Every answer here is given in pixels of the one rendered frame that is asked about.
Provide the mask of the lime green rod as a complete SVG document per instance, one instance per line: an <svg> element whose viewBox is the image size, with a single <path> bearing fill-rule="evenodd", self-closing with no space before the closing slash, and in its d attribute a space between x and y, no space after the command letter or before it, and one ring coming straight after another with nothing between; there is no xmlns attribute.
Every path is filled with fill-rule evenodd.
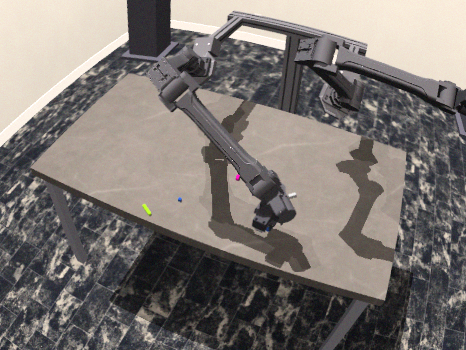
<svg viewBox="0 0 466 350"><path fill-rule="evenodd" d="M149 209L146 207L145 204L143 205L143 208L144 208L144 210L147 212L147 214L150 216L150 215L151 215L151 212L149 211Z"/></svg>

